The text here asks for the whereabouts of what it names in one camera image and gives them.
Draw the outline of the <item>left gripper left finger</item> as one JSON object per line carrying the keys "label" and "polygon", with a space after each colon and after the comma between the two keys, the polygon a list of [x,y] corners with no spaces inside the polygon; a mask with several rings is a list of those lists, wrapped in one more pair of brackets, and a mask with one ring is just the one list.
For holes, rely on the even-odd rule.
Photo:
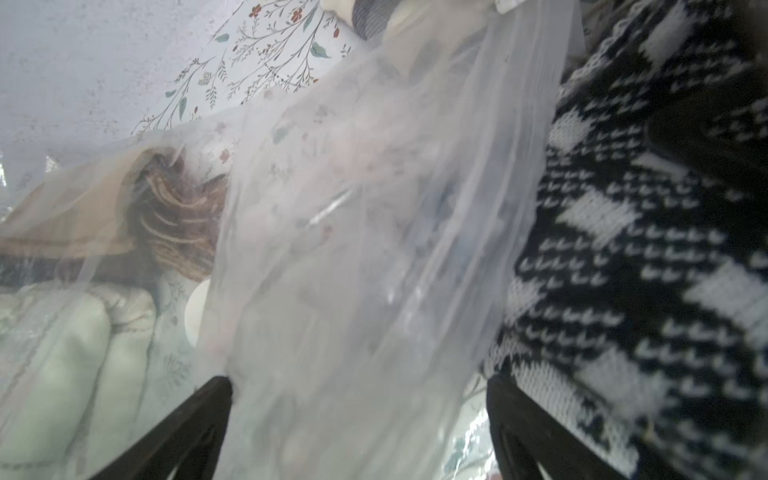
{"label": "left gripper left finger", "polygon": [[208,380],[151,431],[93,477],[211,479],[233,403],[229,378]]}

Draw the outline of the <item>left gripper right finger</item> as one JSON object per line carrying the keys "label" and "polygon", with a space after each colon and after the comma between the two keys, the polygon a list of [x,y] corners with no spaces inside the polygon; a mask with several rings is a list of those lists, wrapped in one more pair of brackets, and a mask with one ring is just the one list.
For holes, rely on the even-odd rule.
{"label": "left gripper right finger", "polygon": [[488,380],[486,409],[504,479],[622,479],[505,375]]}

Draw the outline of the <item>black white houndstooth scarf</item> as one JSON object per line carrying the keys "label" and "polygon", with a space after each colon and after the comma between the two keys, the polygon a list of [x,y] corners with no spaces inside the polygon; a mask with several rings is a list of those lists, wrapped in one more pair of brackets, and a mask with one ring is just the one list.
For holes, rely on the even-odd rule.
{"label": "black white houndstooth scarf", "polygon": [[767,5],[615,10],[561,85],[488,380],[622,479],[763,479]]}

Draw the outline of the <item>beige brown fringed scarf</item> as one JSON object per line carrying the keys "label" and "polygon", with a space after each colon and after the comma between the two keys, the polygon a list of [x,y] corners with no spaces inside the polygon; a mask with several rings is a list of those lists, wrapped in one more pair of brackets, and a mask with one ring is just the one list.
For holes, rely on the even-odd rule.
{"label": "beige brown fringed scarf", "polygon": [[213,270],[228,178],[199,181],[174,149],[55,173],[1,221],[1,285],[80,278],[150,288],[166,271]]}

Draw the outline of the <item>clear plastic vacuum bag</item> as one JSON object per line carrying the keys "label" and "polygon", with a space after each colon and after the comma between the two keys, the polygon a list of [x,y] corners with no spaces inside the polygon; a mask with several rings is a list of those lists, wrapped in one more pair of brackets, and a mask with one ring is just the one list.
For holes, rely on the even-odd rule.
{"label": "clear plastic vacuum bag", "polygon": [[2,156],[1,221],[55,173],[131,152],[227,176],[204,280],[43,281],[187,291],[173,410],[215,376],[233,386],[211,479],[434,478],[535,217],[578,3],[359,1],[348,18],[363,44],[320,79],[303,67],[296,92]]}

